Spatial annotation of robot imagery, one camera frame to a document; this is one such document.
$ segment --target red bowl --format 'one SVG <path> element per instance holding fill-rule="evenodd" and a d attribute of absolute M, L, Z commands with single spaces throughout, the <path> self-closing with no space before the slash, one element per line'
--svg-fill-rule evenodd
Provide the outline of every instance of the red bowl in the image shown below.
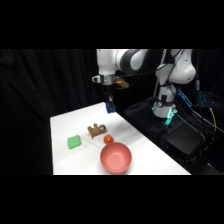
<path fill-rule="evenodd" d="M 127 146 L 114 142 L 103 148 L 100 160 L 108 172 L 111 174 L 121 174 L 130 166 L 132 155 Z"/>

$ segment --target green block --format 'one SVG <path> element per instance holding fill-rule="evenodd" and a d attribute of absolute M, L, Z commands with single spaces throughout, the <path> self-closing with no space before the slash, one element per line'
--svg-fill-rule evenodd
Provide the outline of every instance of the green block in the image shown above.
<path fill-rule="evenodd" d="M 75 147 L 78 147 L 80 145 L 81 145 L 81 140 L 80 140 L 80 136 L 79 135 L 68 139 L 68 147 L 69 147 L 69 149 L 74 149 Z"/>

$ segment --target green light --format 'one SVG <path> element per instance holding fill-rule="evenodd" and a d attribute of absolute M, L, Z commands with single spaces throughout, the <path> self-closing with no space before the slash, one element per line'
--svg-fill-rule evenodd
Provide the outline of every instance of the green light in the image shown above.
<path fill-rule="evenodd" d="M 172 119 L 167 119 L 165 125 L 167 125 L 167 126 L 170 125 L 171 120 L 172 120 Z"/>
<path fill-rule="evenodd" d="M 166 120 L 166 123 L 165 123 L 165 125 L 170 125 L 170 122 L 172 121 L 172 118 L 174 117 L 174 113 L 173 113 L 173 111 L 172 111 L 172 109 L 170 109 L 170 111 L 169 111 L 169 113 L 168 113 L 168 115 L 167 115 L 167 120 Z"/>
<path fill-rule="evenodd" d="M 154 106 L 153 106 L 152 110 L 154 110 L 154 109 L 155 109 L 155 106 L 156 106 L 156 103 L 154 103 Z"/>

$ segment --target brown toy figure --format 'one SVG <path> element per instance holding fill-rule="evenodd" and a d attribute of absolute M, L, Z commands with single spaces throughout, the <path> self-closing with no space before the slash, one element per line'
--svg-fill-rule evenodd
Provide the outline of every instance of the brown toy figure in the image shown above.
<path fill-rule="evenodd" d="M 107 129 L 105 125 L 100 125 L 98 127 L 97 124 L 94 124 L 94 128 L 88 127 L 89 133 L 92 136 L 92 139 L 100 134 L 106 133 Z"/>

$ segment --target cable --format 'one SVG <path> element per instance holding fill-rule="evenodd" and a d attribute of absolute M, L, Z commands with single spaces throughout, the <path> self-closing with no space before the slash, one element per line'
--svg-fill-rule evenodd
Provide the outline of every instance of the cable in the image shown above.
<path fill-rule="evenodd" d="M 161 58 L 161 62 L 160 62 L 161 65 L 163 65 L 164 62 L 165 62 L 166 54 L 167 54 L 167 49 L 164 49 L 163 50 L 163 55 L 162 55 L 162 58 Z M 156 97 L 156 95 L 157 95 L 158 85 L 159 85 L 159 78 L 157 77 L 156 86 L 155 86 L 154 94 L 153 94 L 154 97 Z"/>
<path fill-rule="evenodd" d="M 141 78 L 141 77 L 139 76 L 139 77 L 137 78 L 137 80 L 129 86 L 129 88 L 131 88 L 132 86 L 134 86 L 134 85 L 139 81 L 140 78 Z"/>
<path fill-rule="evenodd" d="M 172 92 L 172 94 L 173 94 L 173 96 L 174 96 L 174 100 L 175 100 L 176 96 L 175 96 L 175 94 L 174 94 L 174 92 L 173 92 L 171 86 L 169 86 L 169 87 L 170 87 L 170 90 L 171 90 L 171 92 Z M 178 106 L 180 107 L 180 109 L 182 110 L 182 112 L 183 112 L 185 118 L 187 119 L 187 115 L 186 115 L 184 109 L 182 108 L 182 106 L 180 105 L 180 103 L 178 102 L 178 100 L 176 100 L 176 102 L 177 102 Z"/>
<path fill-rule="evenodd" d="M 204 114 L 202 111 L 202 107 L 201 107 L 201 100 L 199 99 L 199 91 L 200 91 L 200 80 L 199 80 L 199 62 L 200 62 L 200 55 L 201 55 L 201 51 L 199 49 L 198 52 L 198 59 L 197 59 L 197 72 L 196 72 L 196 76 L 197 76 L 197 80 L 196 80 L 196 91 L 197 91 L 197 100 L 199 101 L 199 108 L 200 108 L 200 112 L 201 112 L 201 116 L 202 116 L 202 126 L 203 126 L 203 131 L 204 131 L 204 135 L 205 135 L 205 122 L 204 122 Z"/>
<path fill-rule="evenodd" d="M 218 121 L 217 119 L 216 119 L 215 121 L 216 121 L 216 128 L 217 128 L 218 124 L 219 124 L 220 127 L 222 128 L 222 123 L 221 123 L 220 121 Z"/>
<path fill-rule="evenodd" d="M 196 111 L 194 111 L 194 110 L 191 109 L 191 108 L 189 108 L 189 109 L 190 109 L 193 113 L 195 113 L 198 117 L 202 118 L 201 115 L 198 114 Z M 223 131 L 221 128 L 219 128 L 219 127 L 215 126 L 214 124 L 210 123 L 210 122 L 209 122 L 208 120 L 206 120 L 205 118 L 203 118 L 203 120 L 204 120 L 205 122 L 207 122 L 208 124 L 210 124 L 211 126 L 215 127 L 216 130 L 219 130 L 219 131 L 221 131 L 222 133 L 224 133 L 224 131 Z"/>
<path fill-rule="evenodd" d="M 179 160 L 179 161 L 182 161 L 182 162 L 185 162 L 185 163 L 190 163 L 190 162 L 194 162 L 194 160 L 196 159 L 191 159 L 191 160 L 188 160 L 188 161 L 186 161 L 186 160 L 182 160 L 182 159 L 178 159 L 178 158 L 175 158 L 175 159 L 177 159 L 177 160 Z"/>
<path fill-rule="evenodd" d="M 200 161 L 201 161 L 201 151 L 199 150 L 199 154 L 200 154 L 200 156 L 199 156 L 199 159 L 198 159 L 198 161 L 197 162 L 194 162 L 193 160 L 192 160 L 192 163 L 195 163 L 195 164 L 197 164 L 197 163 L 199 163 Z"/>
<path fill-rule="evenodd" d="M 212 117 L 213 117 L 214 125 L 215 125 L 215 132 L 216 132 L 216 120 L 215 120 L 215 115 L 214 115 L 214 112 L 213 112 L 212 108 L 209 108 L 209 110 L 210 110 L 211 113 L 212 113 Z M 204 151 L 206 151 L 206 150 L 212 145 L 212 143 L 214 142 L 214 140 L 215 140 L 215 138 L 212 139 L 210 145 L 209 145 L 208 147 L 206 147 L 206 148 L 204 149 Z"/>
<path fill-rule="evenodd" d="M 179 53 L 180 53 L 181 51 L 182 51 L 182 53 L 181 53 L 181 55 L 182 55 L 183 52 L 185 51 L 185 49 L 181 49 L 181 50 L 179 51 Z M 178 58 L 178 60 L 176 61 L 176 63 L 173 65 L 173 68 L 171 69 L 171 71 L 170 71 L 170 73 L 169 73 L 169 75 L 168 75 L 168 78 L 167 78 L 167 80 L 166 80 L 167 83 L 169 83 L 170 75 L 172 74 L 172 72 L 173 72 L 174 68 L 176 67 L 177 62 L 180 60 L 180 58 L 181 58 L 181 56 Z"/>
<path fill-rule="evenodd" d="M 173 58 L 176 58 L 177 55 L 182 51 L 183 49 L 179 50 L 177 52 L 177 54 L 173 57 Z M 155 70 L 155 71 L 151 71 L 151 72 L 146 72 L 146 73 L 140 73 L 140 74 L 135 74 L 135 75 L 120 75 L 119 77 L 123 78 L 123 77 L 133 77 L 133 76 L 141 76 L 141 75 L 149 75 L 149 74 L 152 74 L 152 73 L 155 73 L 161 69 L 163 69 L 164 67 L 166 67 L 172 60 L 173 58 L 171 58 L 164 66 L 162 66 L 161 68 Z"/>
<path fill-rule="evenodd" d="M 184 107 L 184 104 L 183 104 L 183 102 L 182 101 L 180 101 L 180 102 L 178 102 L 178 103 L 180 103 L 183 107 Z M 200 123 L 200 125 L 202 125 L 202 121 L 199 121 L 197 118 L 196 118 L 196 114 L 194 114 L 194 113 L 192 113 L 192 110 L 191 110 L 191 113 L 190 113 L 190 115 L 191 115 L 191 117 L 195 120 L 195 121 L 197 121 L 198 123 Z"/>
<path fill-rule="evenodd" d="M 186 166 L 184 167 L 184 169 L 186 169 L 187 168 L 187 165 L 188 165 L 188 162 L 186 162 L 187 164 L 186 164 Z"/>

